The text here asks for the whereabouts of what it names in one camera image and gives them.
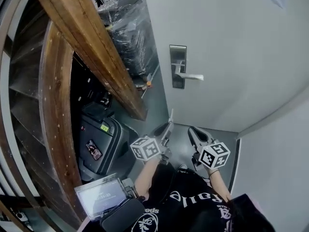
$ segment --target door handle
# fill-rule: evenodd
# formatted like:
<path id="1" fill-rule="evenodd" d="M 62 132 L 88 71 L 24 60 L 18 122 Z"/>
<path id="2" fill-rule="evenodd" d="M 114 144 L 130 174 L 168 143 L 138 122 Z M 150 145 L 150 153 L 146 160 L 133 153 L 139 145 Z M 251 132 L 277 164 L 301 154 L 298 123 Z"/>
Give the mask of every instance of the door handle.
<path id="1" fill-rule="evenodd" d="M 180 76 L 181 78 L 204 81 L 204 75 L 181 73 L 180 69 L 181 69 L 182 64 L 172 64 L 172 65 L 176 66 L 175 74 Z"/>
<path id="2" fill-rule="evenodd" d="M 172 84 L 174 88 L 184 89 L 185 79 L 204 81 L 204 75 L 187 74 L 187 47 L 184 45 L 170 45 L 170 64 L 172 70 Z"/>

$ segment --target white cube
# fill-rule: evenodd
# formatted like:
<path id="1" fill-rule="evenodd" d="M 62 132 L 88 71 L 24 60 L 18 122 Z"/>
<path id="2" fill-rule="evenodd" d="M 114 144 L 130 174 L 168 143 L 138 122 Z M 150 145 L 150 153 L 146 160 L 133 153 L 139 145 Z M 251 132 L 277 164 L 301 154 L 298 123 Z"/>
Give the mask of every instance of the white cube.
<path id="1" fill-rule="evenodd" d="M 209 169 L 220 168 L 226 164 L 230 153 L 224 143 L 208 145 L 203 147 L 198 161 Z"/>
<path id="2" fill-rule="evenodd" d="M 154 138 L 139 138 L 130 147 L 136 159 L 144 161 L 161 154 L 158 143 Z"/>

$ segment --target sticker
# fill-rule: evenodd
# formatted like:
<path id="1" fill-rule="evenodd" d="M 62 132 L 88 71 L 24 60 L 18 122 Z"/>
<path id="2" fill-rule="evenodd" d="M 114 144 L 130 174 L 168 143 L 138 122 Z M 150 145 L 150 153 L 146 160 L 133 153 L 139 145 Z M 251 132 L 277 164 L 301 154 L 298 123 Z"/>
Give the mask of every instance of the sticker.
<path id="1" fill-rule="evenodd" d="M 95 143 L 90 140 L 88 143 L 86 143 L 86 147 L 90 154 L 92 155 L 94 160 L 99 160 L 102 156 L 102 153 L 99 151 L 98 147 L 95 145 Z"/>
<path id="2" fill-rule="evenodd" d="M 105 125 L 101 125 L 100 128 L 101 128 L 101 130 L 103 130 L 103 131 L 108 131 L 108 129 L 109 129 L 109 128 L 108 128 L 107 126 L 105 126 Z"/>

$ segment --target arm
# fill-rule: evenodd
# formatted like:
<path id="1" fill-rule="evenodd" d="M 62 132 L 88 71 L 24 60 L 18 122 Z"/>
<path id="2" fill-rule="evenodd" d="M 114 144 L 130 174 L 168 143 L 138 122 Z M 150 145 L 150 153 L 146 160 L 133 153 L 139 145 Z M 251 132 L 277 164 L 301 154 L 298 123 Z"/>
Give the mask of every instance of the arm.
<path id="1" fill-rule="evenodd" d="M 146 162 L 143 170 L 135 181 L 136 192 L 139 196 L 144 196 L 146 200 L 149 198 L 148 190 L 151 187 L 152 178 L 159 162 L 159 158 L 152 158 Z"/>
<path id="2" fill-rule="evenodd" d="M 226 201 L 232 199 L 230 192 L 228 191 L 220 172 L 218 169 L 211 170 L 206 168 L 208 175 L 210 176 L 210 181 L 212 188 Z"/>

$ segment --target yellow sticker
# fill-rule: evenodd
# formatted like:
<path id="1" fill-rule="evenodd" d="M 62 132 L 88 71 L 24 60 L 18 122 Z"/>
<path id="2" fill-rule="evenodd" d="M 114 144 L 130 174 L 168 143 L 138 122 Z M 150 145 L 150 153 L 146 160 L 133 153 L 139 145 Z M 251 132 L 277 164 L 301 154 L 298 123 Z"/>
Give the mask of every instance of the yellow sticker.
<path id="1" fill-rule="evenodd" d="M 107 126 L 105 126 L 105 125 L 101 125 L 101 130 L 103 130 L 103 131 L 108 131 L 108 127 Z"/>

